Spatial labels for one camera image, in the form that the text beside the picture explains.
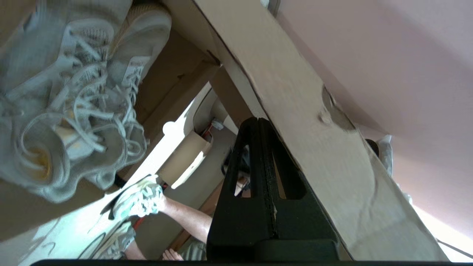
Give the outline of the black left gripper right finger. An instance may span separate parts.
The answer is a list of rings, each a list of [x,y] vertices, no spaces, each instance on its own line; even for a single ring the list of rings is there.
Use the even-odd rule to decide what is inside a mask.
[[[271,123],[260,118],[258,128],[270,217],[277,238],[338,244],[330,219]]]

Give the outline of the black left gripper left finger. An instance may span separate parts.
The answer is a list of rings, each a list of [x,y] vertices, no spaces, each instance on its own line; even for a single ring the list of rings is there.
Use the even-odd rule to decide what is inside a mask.
[[[244,147],[249,148],[249,198],[238,198],[235,187]],[[257,260],[256,247],[275,235],[272,199],[257,118],[245,120],[233,147],[207,238],[208,260]]]

